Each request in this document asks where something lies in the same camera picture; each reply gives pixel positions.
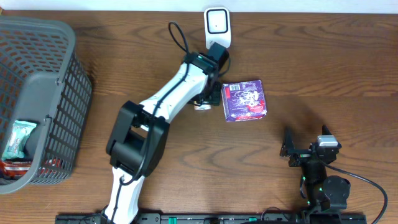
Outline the purple snack packet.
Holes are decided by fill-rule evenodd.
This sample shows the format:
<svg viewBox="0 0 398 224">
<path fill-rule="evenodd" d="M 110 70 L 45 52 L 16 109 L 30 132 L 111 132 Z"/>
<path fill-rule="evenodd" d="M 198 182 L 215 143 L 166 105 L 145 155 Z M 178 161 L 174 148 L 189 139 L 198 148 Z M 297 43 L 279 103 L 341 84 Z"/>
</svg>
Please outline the purple snack packet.
<svg viewBox="0 0 398 224">
<path fill-rule="evenodd" d="M 227 122 L 257 120 L 267 114 L 261 80 L 222 84 L 221 96 Z"/>
</svg>

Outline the teal snack packet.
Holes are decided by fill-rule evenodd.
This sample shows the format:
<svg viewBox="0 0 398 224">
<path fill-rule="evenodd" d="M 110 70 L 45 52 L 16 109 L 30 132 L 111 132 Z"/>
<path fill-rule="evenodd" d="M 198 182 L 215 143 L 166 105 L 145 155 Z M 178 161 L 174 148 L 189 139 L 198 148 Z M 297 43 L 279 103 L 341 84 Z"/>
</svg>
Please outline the teal snack packet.
<svg viewBox="0 0 398 224">
<path fill-rule="evenodd" d="M 12 133 L 7 141 L 2 160 L 23 159 L 25 157 L 24 148 L 31 132 L 37 127 L 36 123 L 15 120 L 12 125 Z"/>
</svg>

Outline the orange chocolate wafer bar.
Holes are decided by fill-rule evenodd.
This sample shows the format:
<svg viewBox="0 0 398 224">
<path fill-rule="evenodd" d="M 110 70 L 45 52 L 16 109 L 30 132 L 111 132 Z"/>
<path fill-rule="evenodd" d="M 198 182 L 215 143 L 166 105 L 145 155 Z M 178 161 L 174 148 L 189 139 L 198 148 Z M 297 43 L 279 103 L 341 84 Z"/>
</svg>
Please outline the orange chocolate wafer bar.
<svg viewBox="0 0 398 224">
<path fill-rule="evenodd" d="M 62 160 L 49 159 L 44 162 L 46 166 L 60 167 Z M 31 161 L 1 161 L 1 172 L 12 179 L 22 177 L 32 165 Z"/>
</svg>

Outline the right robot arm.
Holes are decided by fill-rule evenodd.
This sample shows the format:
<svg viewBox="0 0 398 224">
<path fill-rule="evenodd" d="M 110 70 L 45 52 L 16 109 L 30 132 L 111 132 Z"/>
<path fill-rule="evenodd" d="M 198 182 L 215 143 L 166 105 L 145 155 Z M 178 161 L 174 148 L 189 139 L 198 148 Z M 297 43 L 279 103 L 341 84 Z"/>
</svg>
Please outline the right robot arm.
<svg viewBox="0 0 398 224">
<path fill-rule="evenodd" d="M 341 212 L 347 208 L 351 184 L 326 173 L 327 165 L 336 160 L 340 149 L 341 144 L 325 125 L 307 149 L 295 148 L 290 129 L 285 129 L 280 156 L 289 158 L 290 167 L 301 168 L 300 194 L 308 203 L 293 219 L 297 223 L 343 222 Z"/>
</svg>

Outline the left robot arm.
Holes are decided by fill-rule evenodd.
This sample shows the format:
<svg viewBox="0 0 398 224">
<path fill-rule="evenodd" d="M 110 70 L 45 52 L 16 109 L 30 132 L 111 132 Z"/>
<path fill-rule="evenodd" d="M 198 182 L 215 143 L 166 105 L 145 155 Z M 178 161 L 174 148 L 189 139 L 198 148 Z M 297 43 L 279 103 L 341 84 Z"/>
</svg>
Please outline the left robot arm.
<svg viewBox="0 0 398 224">
<path fill-rule="evenodd" d="M 113 167 L 113 188 L 102 223 L 131 223 L 146 177 L 159 164 L 171 121 L 187 104 L 218 105 L 220 70 L 228 61 L 226 47 L 214 43 L 205 54 L 188 53 L 176 75 L 150 98 L 127 101 L 119 110 L 106 146 Z"/>
</svg>

